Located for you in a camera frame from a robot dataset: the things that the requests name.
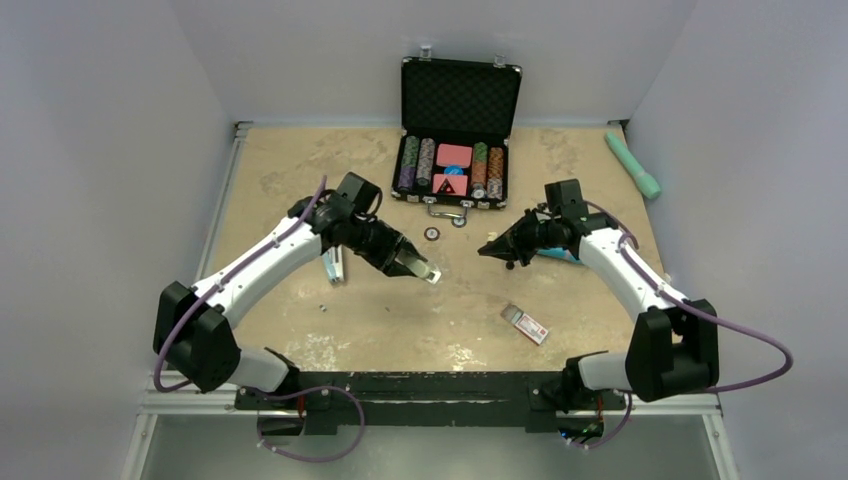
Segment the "green white stapler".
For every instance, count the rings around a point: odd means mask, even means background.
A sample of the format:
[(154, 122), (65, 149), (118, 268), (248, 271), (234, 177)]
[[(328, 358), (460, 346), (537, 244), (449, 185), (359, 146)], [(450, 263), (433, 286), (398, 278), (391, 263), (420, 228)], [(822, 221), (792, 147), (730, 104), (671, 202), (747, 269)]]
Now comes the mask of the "green white stapler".
[(437, 284), (442, 276), (441, 270), (434, 263), (421, 259), (412, 260), (408, 265), (408, 269), (415, 277), (431, 285)]

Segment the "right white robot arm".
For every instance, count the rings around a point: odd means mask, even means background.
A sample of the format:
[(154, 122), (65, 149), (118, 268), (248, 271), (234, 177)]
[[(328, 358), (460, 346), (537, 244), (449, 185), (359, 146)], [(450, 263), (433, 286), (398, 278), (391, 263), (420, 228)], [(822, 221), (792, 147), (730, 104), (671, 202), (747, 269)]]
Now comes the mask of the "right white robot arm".
[(546, 248), (560, 247), (593, 271), (634, 322), (624, 353), (598, 352), (567, 360), (552, 394), (563, 407), (584, 407), (600, 391), (629, 392), (643, 401), (699, 393), (719, 380), (718, 331), (706, 300), (669, 286), (636, 252), (628, 231), (596, 210), (576, 179), (545, 185), (545, 203), (523, 216), (478, 253), (526, 266)]

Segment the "light blue stapler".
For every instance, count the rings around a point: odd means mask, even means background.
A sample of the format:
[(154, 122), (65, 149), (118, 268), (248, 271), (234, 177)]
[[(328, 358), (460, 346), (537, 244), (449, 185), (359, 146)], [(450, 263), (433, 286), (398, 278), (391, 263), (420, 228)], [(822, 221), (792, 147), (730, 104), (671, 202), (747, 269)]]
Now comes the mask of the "light blue stapler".
[(322, 262), (328, 281), (331, 284), (341, 284), (345, 282), (343, 248), (334, 246), (329, 248), (322, 254)]

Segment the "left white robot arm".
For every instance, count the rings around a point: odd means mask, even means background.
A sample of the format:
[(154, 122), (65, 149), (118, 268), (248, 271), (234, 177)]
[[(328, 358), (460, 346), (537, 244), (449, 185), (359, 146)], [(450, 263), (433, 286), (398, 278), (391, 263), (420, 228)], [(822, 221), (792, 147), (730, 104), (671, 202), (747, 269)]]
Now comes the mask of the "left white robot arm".
[(335, 189), (321, 183), (294, 204), (257, 244), (211, 276), (187, 286), (174, 281), (160, 294), (153, 381), (167, 393), (188, 385), (206, 393), (224, 384), (259, 391), (272, 408), (292, 405), (298, 367), (270, 348), (238, 344), (234, 331), (280, 282), (328, 250), (342, 246), (387, 277), (435, 284), (441, 272), (402, 233), (378, 219), (381, 189), (347, 173)]

